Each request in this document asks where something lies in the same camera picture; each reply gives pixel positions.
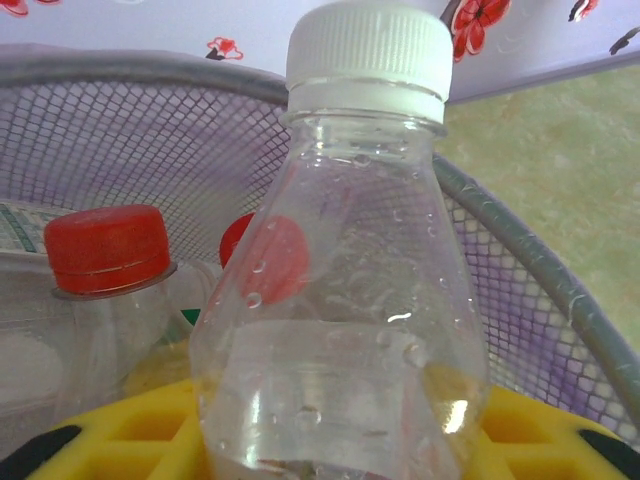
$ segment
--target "plastic bottle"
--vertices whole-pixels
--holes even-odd
[[[178,263],[178,270],[169,277],[168,286],[174,310],[180,311],[191,325],[195,325],[221,276],[222,268],[210,262],[189,260]]]
[[[191,326],[169,297],[176,265],[158,209],[72,213],[49,222],[44,239],[76,337],[56,420],[188,376]]]
[[[238,246],[238,243],[240,243],[240,239],[247,230],[253,215],[253,213],[248,213],[234,220],[234,222],[229,225],[222,234],[220,245],[218,247],[218,255],[220,257],[220,265],[222,265],[222,268],[225,268],[227,263],[229,263],[231,255]]]
[[[330,4],[294,29],[287,181],[190,340],[218,480],[461,477],[488,368],[431,164],[451,69],[447,28],[402,3]],[[317,242],[327,199],[346,211]]]

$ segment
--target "floor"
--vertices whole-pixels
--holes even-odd
[[[640,351],[640,67],[452,106],[438,150],[504,201]]]

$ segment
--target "red flower print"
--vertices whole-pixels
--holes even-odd
[[[569,13],[570,22],[579,22],[598,6],[599,0],[578,0]]]
[[[454,60],[462,60],[465,52],[480,53],[485,29],[502,20],[510,6],[511,0],[461,0],[451,23]]]
[[[29,14],[25,0],[0,0],[0,6],[15,17],[26,17]]]
[[[211,49],[207,55],[211,60],[242,60],[244,58],[244,53],[238,50],[235,40],[230,38],[216,37],[207,43],[207,47]]]
[[[43,5],[55,5],[60,0],[36,0]],[[29,7],[26,0],[0,0],[0,10],[4,10],[14,17],[26,17],[29,15]]]
[[[611,48],[609,49],[609,53],[611,55],[615,55],[616,53],[618,53],[619,50],[622,50],[623,48],[628,47],[629,40],[631,40],[633,37],[635,37],[639,33],[640,33],[640,27],[632,28],[627,33],[625,33],[622,37],[616,40],[616,43],[611,45]]]

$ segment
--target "wire mesh basket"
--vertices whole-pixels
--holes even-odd
[[[81,210],[146,203],[176,259],[218,262],[287,152],[287,92],[262,72],[168,54],[0,61],[0,199]],[[438,180],[486,327],[492,381],[640,446],[640,365],[591,295],[512,213],[444,158]]]

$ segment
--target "basket rim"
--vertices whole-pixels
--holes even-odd
[[[188,85],[244,95],[286,108],[280,76],[167,52],[48,50],[0,57],[0,87],[123,81]],[[640,428],[640,357],[587,288],[497,197],[440,155],[434,168],[444,193],[471,213],[532,274],[599,363]]]

